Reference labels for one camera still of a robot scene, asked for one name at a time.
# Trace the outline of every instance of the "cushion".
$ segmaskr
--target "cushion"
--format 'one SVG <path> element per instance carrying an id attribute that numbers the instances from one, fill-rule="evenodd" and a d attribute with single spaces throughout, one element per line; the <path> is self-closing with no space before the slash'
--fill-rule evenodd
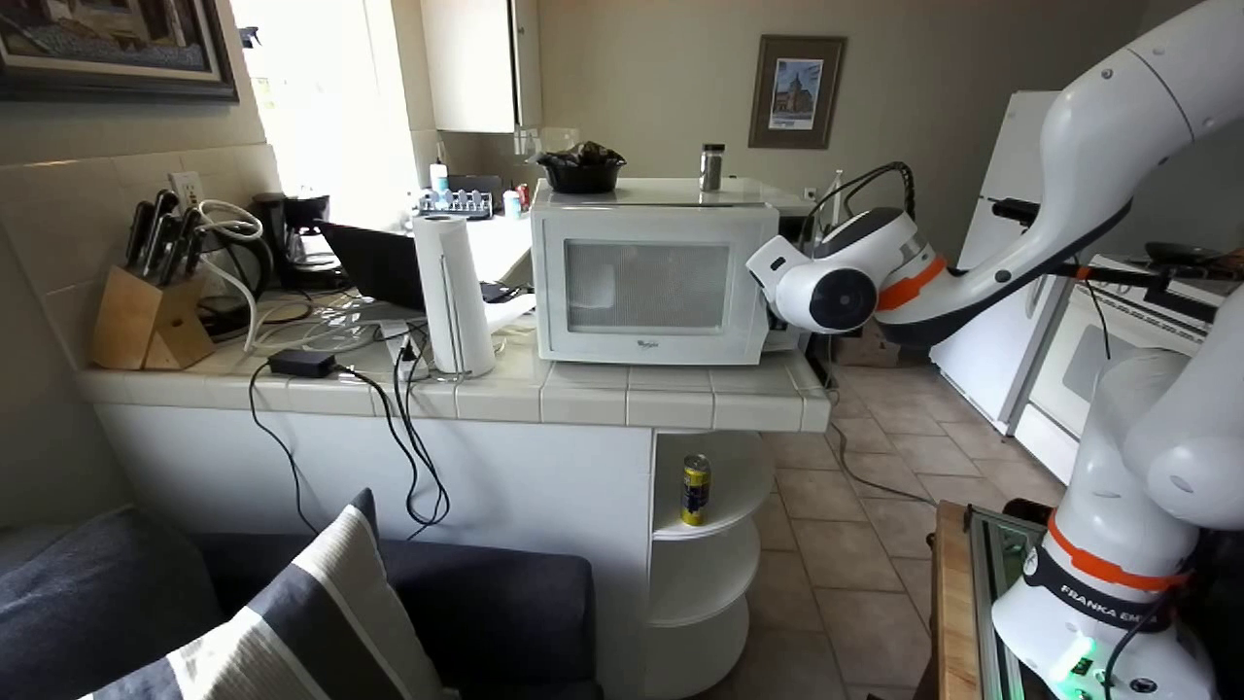
<path id="1" fill-rule="evenodd" d="M 251 605 L 97 695 L 441 695 L 390 589 L 370 492 Z"/>
<path id="2" fill-rule="evenodd" d="M 80 695 L 217 621 L 199 549 L 140 511 L 0 546 L 0 695 Z"/>

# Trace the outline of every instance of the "small bottle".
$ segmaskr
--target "small bottle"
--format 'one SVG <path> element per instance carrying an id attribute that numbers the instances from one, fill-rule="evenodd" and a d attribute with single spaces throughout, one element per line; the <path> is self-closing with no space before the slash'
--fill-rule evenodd
<path id="1" fill-rule="evenodd" d="M 702 524 L 708 484 L 710 484 L 708 457 L 698 453 L 682 457 L 682 492 L 688 492 L 682 524 Z"/>
<path id="2" fill-rule="evenodd" d="M 698 190 L 724 190 L 725 143 L 698 148 Z"/>
<path id="3" fill-rule="evenodd" d="M 505 190 L 505 194 L 501 194 L 501 212 L 505 212 L 508 222 L 520 218 L 520 194 L 515 194 L 515 190 Z"/>
<path id="4" fill-rule="evenodd" d="M 430 160 L 428 169 L 430 190 L 449 190 L 449 169 L 441 160 Z"/>

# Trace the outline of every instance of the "window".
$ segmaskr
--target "window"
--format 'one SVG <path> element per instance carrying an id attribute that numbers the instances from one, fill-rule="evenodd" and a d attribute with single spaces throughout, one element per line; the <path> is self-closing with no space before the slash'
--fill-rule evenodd
<path id="1" fill-rule="evenodd" d="M 395 222 L 416 190 L 390 0 L 238 0 L 243 67 L 282 194 Z"/>

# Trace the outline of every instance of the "shelf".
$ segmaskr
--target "shelf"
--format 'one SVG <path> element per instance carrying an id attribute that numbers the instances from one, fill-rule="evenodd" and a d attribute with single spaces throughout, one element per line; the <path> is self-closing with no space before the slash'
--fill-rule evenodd
<path id="1" fill-rule="evenodd" d="M 649 625 L 698 625 L 738 605 L 760 566 L 760 540 L 751 522 L 738 528 L 697 540 L 657 546 Z"/>
<path id="2" fill-rule="evenodd" d="M 682 457 L 702 453 L 710 463 L 710 492 L 702 524 L 682 524 Z M 657 503 L 654 503 L 654 540 L 708 540 L 764 503 L 773 485 L 768 463 L 756 435 L 662 435 L 657 441 Z"/>
<path id="3" fill-rule="evenodd" d="M 644 695 L 697 695 L 719 684 L 742 659 L 751 629 L 747 598 L 734 598 L 719 618 L 680 629 L 649 629 Z"/>

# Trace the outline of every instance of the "knife handle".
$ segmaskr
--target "knife handle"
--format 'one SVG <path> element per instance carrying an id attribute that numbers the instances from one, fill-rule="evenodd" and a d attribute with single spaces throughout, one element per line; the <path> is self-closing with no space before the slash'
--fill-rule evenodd
<path id="1" fill-rule="evenodd" d="M 195 225 L 195 230 L 190 230 L 190 249 L 185 249 L 185 273 L 181 273 L 181 279 L 190 279 L 190 278 L 195 278 L 199 258 L 202 258 L 202 233 L 199 233 L 199 225 Z"/>
<path id="2" fill-rule="evenodd" d="M 174 212 L 180 212 L 180 194 L 154 190 L 154 216 L 158 216 L 158 218 L 171 218 Z"/>
<path id="3" fill-rule="evenodd" d="M 154 260 L 150 260 L 150 284 L 168 288 L 180 260 L 185 253 L 185 236 L 181 236 L 181 218 L 163 218 L 158 222 L 158 247 L 154 247 Z"/>
<path id="4" fill-rule="evenodd" d="M 123 269 L 140 273 L 140 258 L 145 258 L 145 242 L 150 230 L 154 205 L 150 201 L 134 201 L 132 218 L 129 218 L 129 247 L 123 247 Z"/>
<path id="5" fill-rule="evenodd" d="M 199 222 L 195 216 L 185 218 L 171 218 L 171 236 L 168 236 L 168 260 L 158 260 L 158 288 L 168 288 L 180 273 L 180 279 L 185 279 L 195 273 L 195 258 L 199 258 Z"/>

